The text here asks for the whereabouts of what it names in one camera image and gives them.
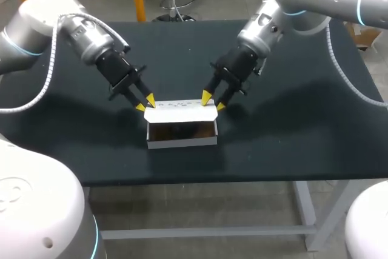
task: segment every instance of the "gray floor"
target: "gray floor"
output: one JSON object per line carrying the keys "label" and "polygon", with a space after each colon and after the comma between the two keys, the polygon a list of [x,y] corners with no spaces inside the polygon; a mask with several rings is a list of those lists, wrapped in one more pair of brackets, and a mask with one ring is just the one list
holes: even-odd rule
{"label": "gray floor", "polygon": [[[104,21],[135,21],[133,0],[80,0]],[[161,0],[145,0],[147,19],[165,13]],[[197,20],[247,19],[260,0],[196,0],[181,10]],[[16,11],[19,0],[0,5],[0,27]],[[382,96],[388,99],[388,67],[369,65]],[[310,183],[319,208],[329,197],[334,181]],[[300,223],[290,183],[179,184],[143,187],[94,188],[91,202],[101,229],[241,226]],[[109,258],[298,258],[345,259],[344,219],[324,251],[307,253],[303,238],[219,237],[106,242]]]}

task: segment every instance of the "table top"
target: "table top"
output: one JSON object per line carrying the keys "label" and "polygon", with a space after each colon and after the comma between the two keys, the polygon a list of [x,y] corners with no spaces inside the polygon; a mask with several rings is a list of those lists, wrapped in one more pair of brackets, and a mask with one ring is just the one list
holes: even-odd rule
{"label": "table top", "polygon": [[[235,45],[245,21],[112,23],[132,45],[127,59],[146,64],[157,100],[200,99],[210,61]],[[344,26],[332,21],[341,67],[367,96],[381,97]],[[66,164],[85,186],[223,181],[336,180],[388,177],[388,113],[343,83],[324,31],[286,35],[247,97],[220,113],[218,145],[148,150],[146,121],[123,98],[108,101],[107,81],[59,42],[52,84],[33,108],[0,118],[15,144]],[[26,72],[5,76],[2,107],[31,100],[45,79],[48,54]]]}

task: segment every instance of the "box lid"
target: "box lid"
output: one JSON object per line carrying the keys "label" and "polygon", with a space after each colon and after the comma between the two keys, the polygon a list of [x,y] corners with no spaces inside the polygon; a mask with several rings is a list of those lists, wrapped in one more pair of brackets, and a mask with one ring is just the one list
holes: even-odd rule
{"label": "box lid", "polygon": [[144,118],[154,123],[186,123],[191,121],[214,121],[218,116],[214,100],[202,106],[200,99],[157,101],[156,108],[147,106]]}

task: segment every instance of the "white cardboard box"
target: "white cardboard box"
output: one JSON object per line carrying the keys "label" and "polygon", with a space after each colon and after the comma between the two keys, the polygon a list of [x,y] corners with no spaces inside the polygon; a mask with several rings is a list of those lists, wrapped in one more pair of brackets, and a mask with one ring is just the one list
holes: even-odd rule
{"label": "white cardboard box", "polygon": [[217,108],[214,100],[157,101],[144,112],[149,149],[217,145]]}

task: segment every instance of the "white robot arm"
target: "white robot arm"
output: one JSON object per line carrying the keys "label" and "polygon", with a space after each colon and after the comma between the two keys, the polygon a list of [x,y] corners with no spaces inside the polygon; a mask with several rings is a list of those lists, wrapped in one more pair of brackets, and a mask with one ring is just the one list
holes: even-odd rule
{"label": "white robot arm", "polygon": [[263,0],[237,36],[238,47],[213,65],[215,74],[202,92],[202,104],[207,104],[222,80],[229,86],[216,102],[218,110],[225,108],[236,92],[246,94],[242,84],[252,72],[259,72],[264,60],[287,31],[312,35],[326,28],[330,57],[347,85],[368,103],[387,107],[385,103],[364,96],[342,72],[331,48],[330,18],[386,29],[388,0]]}
{"label": "white robot arm", "polygon": [[0,258],[106,259],[77,177],[0,135]]}
{"label": "white robot arm", "polygon": [[[16,109],[0,109],[0,113],[25,110],[43,96],[51,80],[58,31],[80,59],[87,65],[95,65],[110,83],[111,98],[122,94],[136,109],[144,111],[145,103],[129,90],[134,84],[155,106],[153,93],[141,81],[145,67],[137,68],[124,59],[130,47],[113,29],[88,15],[77,0],[26,0],[0,33],[0,75],[32,67],[52,40],[48,75],[37,100]],[[115,50],[109,33],[122,42],[121,52]]]}
{"label": "white robot arm", "polygon": [[[140,80],[140,70],[124,59],[129,49],[125,41],[116,35],[124,44],[123,52],[117,52],[106,32],[112,33],[109,27],[100,27],[99,20],[85,13],[77,0],[25,1],[0,32],[0,75],[32,67],[59,24],[60,34],[84,63],[96,65],[115,95],[123,94],[142,110],[142,102],[128,89],[134,83],[153,104],[153,95],[150,99]],[[58,21],[61,15],[67,16]],[[0,113],[27,108],[0,109]],[[1,135],[0,153],[0,258],[106,259],[96,220],[71,170],[53,158],[17,147]]]}

